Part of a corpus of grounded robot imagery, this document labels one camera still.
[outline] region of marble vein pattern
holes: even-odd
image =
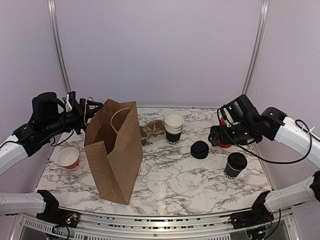
[[[100,199],[84,150],[85,135],[74,134],[55,147],[37,189],[50,191],[60,206],[97,213],[144,216],[200,215],[249,208],[257,196],[270,185],[257,158],[232,146],[211,147],[208,135],[218,125],[216,109],[138,108],[141,125],[164,119],[169,114],[184,117],[180,142],[169,145],[165,134],[150,136],[143,143],[143,160],[129,205]],[[202,140],[209,144],[205,159],[193,158],[191,145]],[[80,152],[80,163],[65,169],[56,163],[58,153],[66,147]],[[241,152],[248,165],[235,179],[224,175],[227,157]]]

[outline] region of table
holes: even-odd
[[[210,147],[205,159],[193,158],[191,145],[208,142],[212,125],[218,125],[216,109],[138,108],[141,125],[169,114],[184,117],[180,142],[169,145],[165,135],[150,136],[143,143],[143,160],[129,205],[100,199],[84,151],[85,135],[73,135],[55,147],[37,189],[50,191],[61,207],[95,213],[141,216],[186,216],[250,208],[257,196],[271,187],[256,157],[232,146]],[[61,140],[68,136],[64,133]],[[56,163],[65,147],[80,152],[80,163],[65,169]],[[235,179],[224,176],[230,153],[241,152],[248,165]]]

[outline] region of paper bag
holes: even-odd
[[[136,102],[108,99],[86,130],[84,149],[100,197],[128,205],[143,158]]]

